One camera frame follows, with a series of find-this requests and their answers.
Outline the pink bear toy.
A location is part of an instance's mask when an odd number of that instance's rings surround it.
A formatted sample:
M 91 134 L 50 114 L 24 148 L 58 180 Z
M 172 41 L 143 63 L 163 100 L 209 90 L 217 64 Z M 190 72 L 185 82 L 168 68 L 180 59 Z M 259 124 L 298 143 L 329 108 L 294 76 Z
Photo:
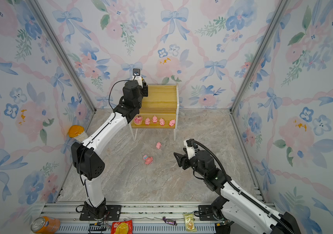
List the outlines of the pink bear toy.
M 141 125 L 143 123 L 143 117 L 141 115 L 138 115 L 133 120 L 135 125 Z

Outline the small pink pig toy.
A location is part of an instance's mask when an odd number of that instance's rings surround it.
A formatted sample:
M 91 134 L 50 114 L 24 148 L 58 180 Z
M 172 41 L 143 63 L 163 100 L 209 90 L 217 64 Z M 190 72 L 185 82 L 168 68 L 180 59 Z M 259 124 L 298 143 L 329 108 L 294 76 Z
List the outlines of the small pink pig toy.
M 156 148 L 157 148 L 157 149 L 161 149 L 161 147 L 162 147 L 162 144 L 161 144 L 160 142 L 158 142 L 158 143 L 156 144 Z

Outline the pink toy with blue bow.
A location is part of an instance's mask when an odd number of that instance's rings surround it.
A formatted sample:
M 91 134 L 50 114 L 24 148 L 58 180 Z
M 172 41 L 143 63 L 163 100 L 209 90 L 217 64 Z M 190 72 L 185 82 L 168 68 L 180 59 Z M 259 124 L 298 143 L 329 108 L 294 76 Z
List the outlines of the pink toy with blue bow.
M 143 160 L 145 161 L 146 165 L 150 165 L 151 163 L 153 163 L 153 157 L 149 157 L 148 155 L 144 155 Z

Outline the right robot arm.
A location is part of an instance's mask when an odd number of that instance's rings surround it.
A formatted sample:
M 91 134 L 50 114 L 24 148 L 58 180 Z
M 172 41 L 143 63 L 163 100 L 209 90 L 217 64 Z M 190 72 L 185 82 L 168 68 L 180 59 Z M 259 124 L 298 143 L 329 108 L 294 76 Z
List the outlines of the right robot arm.
M 184 153 L 174 153 L 183 170 L 191 168 L 208 189 L 218 194 L 212 202 L 213 214 L 239 224 L 252 234 L 299 234 L 296 218 L 260 202 L 236 183 L 225 171 L 217 156 L 202 143 L 184 141 Z

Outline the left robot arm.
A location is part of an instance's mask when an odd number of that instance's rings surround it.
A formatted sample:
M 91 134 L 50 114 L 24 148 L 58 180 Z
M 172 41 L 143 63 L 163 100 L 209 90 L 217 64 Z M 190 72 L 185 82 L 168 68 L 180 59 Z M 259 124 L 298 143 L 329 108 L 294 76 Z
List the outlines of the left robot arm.
M 100 176 L 105 163 L 99 157 L 110 140 L 140 113 L 142 99 L 148 96 L 148 86 L 142 77 L 126 81 L 123 96 L 109 118 L 91 136 L 71 147 L 73 165 L 80 175 L 87 198 L 80 211 L 80 221 L 118 220 L 120 205 L 107 206 Z

